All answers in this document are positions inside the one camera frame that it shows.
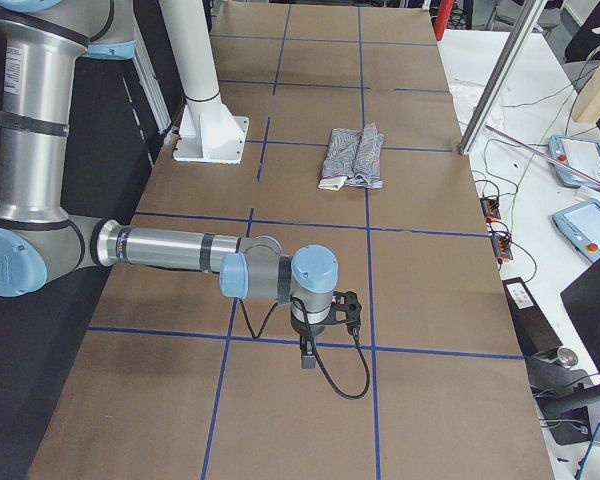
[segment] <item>blue joint cap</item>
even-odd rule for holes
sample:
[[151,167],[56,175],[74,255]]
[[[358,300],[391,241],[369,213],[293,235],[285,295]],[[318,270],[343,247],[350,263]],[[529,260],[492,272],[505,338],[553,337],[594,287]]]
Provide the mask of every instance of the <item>blue joint cap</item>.
[[55,7],[62,0],[0,0],[0,7],[14,12],[36,13]]
[[136,52],[136,41],[124,43],[92,43],[82,55],[96,60],[129,60]]
[[0,297],[18,297],[47,283],[47,266],[33,246],[0,228]]
[[291,260],[296,282],[312,293],[330,293],[338,283],[338,260],[322,245],[308,245],[296,252]]
[[220,291],[225,297],[247,298],[249,269],[243,253],[230,253],[222,259]]

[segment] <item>warning label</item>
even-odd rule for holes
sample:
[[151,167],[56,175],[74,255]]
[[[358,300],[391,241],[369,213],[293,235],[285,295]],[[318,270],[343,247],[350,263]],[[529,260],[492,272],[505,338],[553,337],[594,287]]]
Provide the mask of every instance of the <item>warning label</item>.
[[4,66],[4,91],[20,94],[22,90],[22,49],[7,47],[7,61]]

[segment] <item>blue cable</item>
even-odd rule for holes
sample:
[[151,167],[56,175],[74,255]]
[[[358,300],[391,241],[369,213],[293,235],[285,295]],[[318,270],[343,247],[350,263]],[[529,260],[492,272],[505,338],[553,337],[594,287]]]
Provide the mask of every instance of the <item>blue cable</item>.
[[587,447],[587,452],[584,454],[584,457],[582,457],[582,460],[580,461],[580,468],[576,472],[576,480],[580,480],[582,478],[582,472],[584,471],[584,466],[587,463],[587,458],[589,458],[589,454],[591,453],[591,449],[593,448],[593,444],[596,441],[596,437],[598,436],[599,431],[600,431],[600,421],[598,422],[598,425],[596,425],[596,429],[593,432],[593,436],[591,437],[591,441],[589,442],[589,446]]

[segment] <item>white label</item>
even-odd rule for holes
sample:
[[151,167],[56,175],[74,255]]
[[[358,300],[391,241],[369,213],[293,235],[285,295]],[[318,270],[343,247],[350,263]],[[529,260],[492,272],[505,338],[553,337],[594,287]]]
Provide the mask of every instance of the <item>white label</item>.
[[519,309],[533,307],[533,300],[529,298],[529,294],[521,283],[510,283],[507,285],[507,289]]
[[4,65],[4,91],[20,94],[22,90],[22,49],[7,47],[7,61]]

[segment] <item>black band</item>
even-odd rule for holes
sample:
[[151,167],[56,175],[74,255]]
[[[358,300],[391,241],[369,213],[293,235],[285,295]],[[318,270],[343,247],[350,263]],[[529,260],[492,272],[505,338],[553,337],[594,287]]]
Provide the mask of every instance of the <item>black band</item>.
[[5,220],[0,218],[0,228],[7,230],[23,230],[26,232],[49,232],[51,230],[62,230],[69,226],[69,220],[61,222],[34,223],[34,222],[18,222],[16,220]]
[[133,227],[122,227],[118,232],[118,239],[116,240],[116,257],[120,263],[131,263],[129,262],[129,257],[127,257],[127,239],[132,230]]
[[100,30],[98,33],[96,33],[93,37],[91,37],[89,39],[91,42],[100,40],[102,37],[105,36],[105,34],[111,28],[111,24],[113,24],[113,17],[115,15],[115,12],[116,12],[116,8],[115,8],[114,0],[109,0],[109,16],[107,17],[107,21],[104,23],[104,27],[102,27],[102,30]]
[[41,133],[42,135],[52,135],[54,137],[69,136],[69,125],[67,124],[23,117],[22,115],[5,112],[4,110],[0,112],[0,126],[9,130]]
[[215,235],[212,233],[205,233],[202,237],[202,244],[200,245],[200,270],[203,272],[211,271],[211,246],[213,245],[213,239]]
[[287,255],[281,255],[278,260],[278,305],[285,305],[291,301],[292,258]]
[[78,241],[80,242],[80,260],[78,260],[78,263],[76,263],[76,266],[73,267],[73,269],[75,270],[76,268],[78,268],[80,266],[80,264],[82,263],[82,260],[84,260],[84,254],[86,253],[87,248],[84,243],[84,237],[82,236],[82,232],[80,231],[80,228],[78,228],[78,226],[72,220],[69,220],[69,226],[71,227],[71,229],[74,232],[76,232],[76,236],[78,237]]
[[205,98],[204,100],[196,100],[195,98],[187,97],[186,95],[185,95],[185,98],[187,100],[191,100],[192,102],[204,103],[204,102],[210,102],[211,100],[216,98],[218,95],[220,95],[220,90],[218,90],[218,93],[216,93],[213,97]]
[[5,10],[4,8],[0,8],[0,20],[5,20],[8,22],[20,23],[22,25],[26,25],[28,27],[32,27],[38,30],[42,30],[43,32],[52,33],[54,35],[58,35],[59,37],[66,38],[78,45],[82,45],[87,48],[89,45],[89,37],[86,35],[82,35],[74,30],[69,30],[68,28],[61,27],[60,25],[56,25],[55,23],[47,22],[46,20],[42,20],[41,18],[32,17],[31,15],[27,15],[25,13],[20,12],[12,12],[10,10]]
[[91,233],[91,240],[89,240],[89,253],[91,254],[91,260],[96,265],[104,267],[100,262],[100,257],[98,255],[98,237],[100,236],[100,232],[102,231],[102,227],[104,227],[105,223],[109,220],[100,220],[96,223],[95,227],[93,227],[93,232]]

